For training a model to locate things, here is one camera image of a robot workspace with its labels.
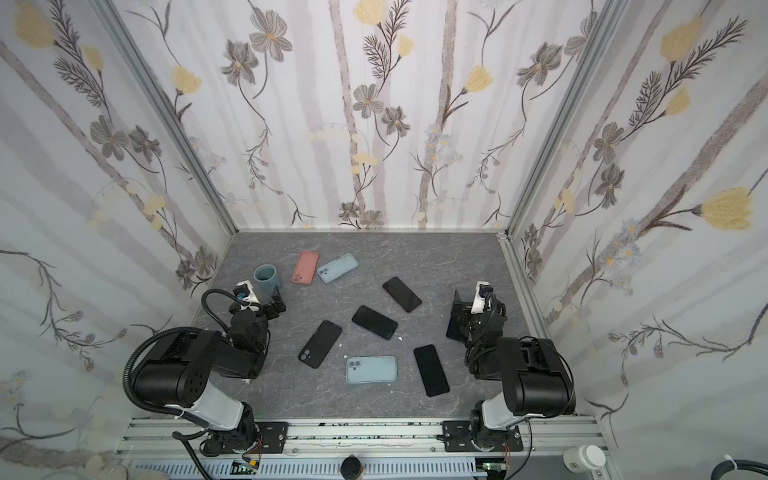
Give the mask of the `black phone case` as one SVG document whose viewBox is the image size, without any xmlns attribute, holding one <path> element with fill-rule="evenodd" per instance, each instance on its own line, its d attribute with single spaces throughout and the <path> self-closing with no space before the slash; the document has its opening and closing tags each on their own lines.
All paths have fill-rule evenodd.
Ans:
<svg viewBox="0 0 768 480">
<path fill-rule="evenodd" d="M 312 369 L 318 369 L 341 334 L 342 328 L 339 325 L 323 320 L 300 350 L 298 360 Z"/>
</svg>

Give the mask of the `black phone purple edge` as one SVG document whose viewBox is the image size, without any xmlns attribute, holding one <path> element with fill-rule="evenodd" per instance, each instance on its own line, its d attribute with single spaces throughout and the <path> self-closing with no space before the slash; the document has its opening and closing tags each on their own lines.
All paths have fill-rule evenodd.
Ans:
<svg viewBox="0 0 768 480">
<path fill-rule="evenodd" d="M 417 347 L 413 351 L 428 397 L 446 394 L 450 386 L 436 347 L 433 344 Z"/>
</svg>

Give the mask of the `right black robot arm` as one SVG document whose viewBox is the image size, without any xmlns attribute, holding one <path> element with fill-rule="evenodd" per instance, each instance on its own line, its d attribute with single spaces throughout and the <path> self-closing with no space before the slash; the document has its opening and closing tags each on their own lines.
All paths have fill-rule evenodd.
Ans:
<svg viewBox="0 0 768 480">
<path fill-rule="evenodd" d="M 575 411 L 573 375 L 549 339 L 506 337 L 506 306 L 493 288 L 480 284 L 475 297 L 454 294 L 446 336 L 465 347 L 464 365 L 477 380 L 498 381 L 501 392 L 470 412 L 468 425 L 443 424 L 447 450 L 501 451 L 519 426 Z"/>
</svg>

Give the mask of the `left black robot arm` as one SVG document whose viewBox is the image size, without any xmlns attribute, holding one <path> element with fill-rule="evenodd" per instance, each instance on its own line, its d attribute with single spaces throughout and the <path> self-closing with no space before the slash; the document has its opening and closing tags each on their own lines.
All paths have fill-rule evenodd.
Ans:
<svg viewBox="0 0 768 480">
<path fill-rule="evenodd" d="M 269 323 L 286 310 L 278 288 L 260 297 L 247 282 L 228 293 L 229 322 L 216 329 L 173 327 L 158 332 L 130 355 L 122 375 L 127 398 L 138 408 L 187 420 L 199 432 L 173 433 L 194 461 L 201 457 L 280 454 L 287 425 L 256 421 L 252 407 L 213 385 L 212 374 L 255 380 L 268 356 Z"/>
</svg>

